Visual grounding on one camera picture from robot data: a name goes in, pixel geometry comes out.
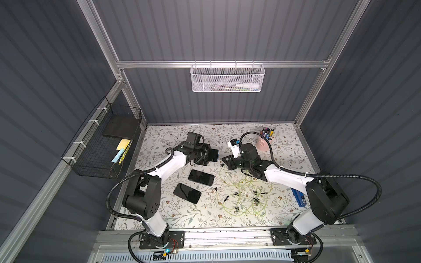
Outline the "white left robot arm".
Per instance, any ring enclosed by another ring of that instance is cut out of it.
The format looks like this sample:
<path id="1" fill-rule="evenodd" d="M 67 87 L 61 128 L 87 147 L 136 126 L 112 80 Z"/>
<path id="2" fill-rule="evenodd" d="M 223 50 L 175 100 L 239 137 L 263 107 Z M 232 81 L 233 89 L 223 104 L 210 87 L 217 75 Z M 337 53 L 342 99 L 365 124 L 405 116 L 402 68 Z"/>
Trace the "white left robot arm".
<path id="1" fill-rule="evenodd" d="M 210 144 L 200 142 L 204 137 L 194 132 L 187 133 L 187 139 L 175 147 L 166 149 L 168 156 L 147 170 L 134 170 L 129 176 L 119 181 L 107 194 L 106 208 L 114 216 L 138 221 L 149 235 L 152 245 L 163 248 L 170 239 L 169 225 L 159 213 L 161 187 L 177 170 L 189 163 L 207 166 L 217 162 L 219 150 Z M 118 186 L 127 182 L 122 206 L 129 210 L 123 214 L 114 210 L 111 196 Z"/>

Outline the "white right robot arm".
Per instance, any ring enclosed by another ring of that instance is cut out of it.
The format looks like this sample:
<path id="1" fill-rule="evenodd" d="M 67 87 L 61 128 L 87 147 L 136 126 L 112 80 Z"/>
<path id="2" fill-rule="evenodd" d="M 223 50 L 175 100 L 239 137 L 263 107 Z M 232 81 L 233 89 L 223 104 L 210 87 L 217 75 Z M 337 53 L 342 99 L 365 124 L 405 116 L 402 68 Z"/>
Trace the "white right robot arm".
<path id="1" fill-rule="evenodd" d="M 382 195 L 382 187 L 378 181 L 364 175 L 355 174 L 310 174 L 293 171 L 277 164 L 270 149 L 270 160 L 261 159 L 257 148 L 232 139 L 228 142 L 232 154 L 223 158 L 228 170 L 242 169 L 253 178 L 285 185 L 307 196 L 309 208 L 296 216 L 288 225 L 286 236 L 292 245 L 301 244 L 306 236 L 325 225 L 358 214 L 373 206 Z M 375 196 L 365 205 L 346 213 L 345 208 L 350 199 L 345 194 L 337 178 L 358 179 L 372 183 L 376 187 Z"/>

